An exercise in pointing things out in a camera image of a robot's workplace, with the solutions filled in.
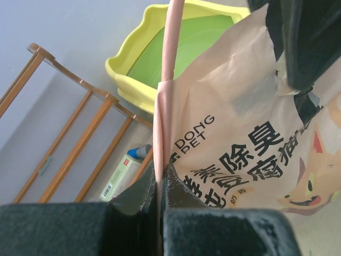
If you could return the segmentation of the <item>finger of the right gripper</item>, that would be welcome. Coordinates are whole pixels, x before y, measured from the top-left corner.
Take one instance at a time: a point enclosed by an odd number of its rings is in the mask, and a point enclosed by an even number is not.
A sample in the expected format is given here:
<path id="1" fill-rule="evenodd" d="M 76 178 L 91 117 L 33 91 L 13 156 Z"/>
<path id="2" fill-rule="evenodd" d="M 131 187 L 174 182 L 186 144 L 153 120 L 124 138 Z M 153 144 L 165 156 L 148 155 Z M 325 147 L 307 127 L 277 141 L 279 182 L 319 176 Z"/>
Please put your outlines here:
<path id="1" fill-rule="evenodd" d="M 321 110 L 308 94 L 340 57 L 340 1 L 248 1 L 251 12 L 265 4 L 275 58 L 285 56 L 287 84 L 298 92 L 294 104 L 307 124 Z"/>

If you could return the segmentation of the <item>pink cat litter bag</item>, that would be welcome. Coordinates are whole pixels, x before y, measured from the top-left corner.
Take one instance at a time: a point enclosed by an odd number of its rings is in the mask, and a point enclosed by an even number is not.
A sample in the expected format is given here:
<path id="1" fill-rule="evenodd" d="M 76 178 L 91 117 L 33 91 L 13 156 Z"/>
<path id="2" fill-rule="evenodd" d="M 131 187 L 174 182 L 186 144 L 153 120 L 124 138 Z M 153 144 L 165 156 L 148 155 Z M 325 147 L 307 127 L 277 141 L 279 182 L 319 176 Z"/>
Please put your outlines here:
<path id="1" fill-rule="evenodd" d="M 184 2 L 170 2 L 153 116 L 156 180 L 172 162 L 205 205 L 279 210 L 304 254 L 340 255 L 340 57 L 314 82 L 308 96 L 321 110 L 303 124 L 268 7 L 174 77 Z"/>

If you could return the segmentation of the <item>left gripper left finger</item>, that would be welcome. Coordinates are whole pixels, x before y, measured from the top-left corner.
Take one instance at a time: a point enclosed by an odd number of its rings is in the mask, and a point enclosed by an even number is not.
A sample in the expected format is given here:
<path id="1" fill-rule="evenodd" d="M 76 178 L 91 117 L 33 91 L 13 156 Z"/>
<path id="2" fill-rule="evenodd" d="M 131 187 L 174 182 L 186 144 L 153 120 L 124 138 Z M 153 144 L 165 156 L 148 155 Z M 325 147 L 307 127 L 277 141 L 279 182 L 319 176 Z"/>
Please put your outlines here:
<path id="1" fill-rule="evenodd" d="M 156 180 L 154 163 L 151 161 L 142 175 L 127 189 L 110 201 L 121 213 L 149 211 L 156 202 Z"/>

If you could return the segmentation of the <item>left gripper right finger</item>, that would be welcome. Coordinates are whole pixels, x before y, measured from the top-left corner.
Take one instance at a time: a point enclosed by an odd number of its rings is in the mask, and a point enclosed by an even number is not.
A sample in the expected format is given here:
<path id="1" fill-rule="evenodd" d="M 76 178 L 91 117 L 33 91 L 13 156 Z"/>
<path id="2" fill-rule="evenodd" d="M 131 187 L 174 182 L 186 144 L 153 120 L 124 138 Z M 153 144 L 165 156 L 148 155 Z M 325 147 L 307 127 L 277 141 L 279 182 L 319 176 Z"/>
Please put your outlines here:
<path id="1" fill-rule="evenodd" d="M 178 177 L 175 167 L 164 168 L 164 211 L 174 208 L 208 208 Z"/>

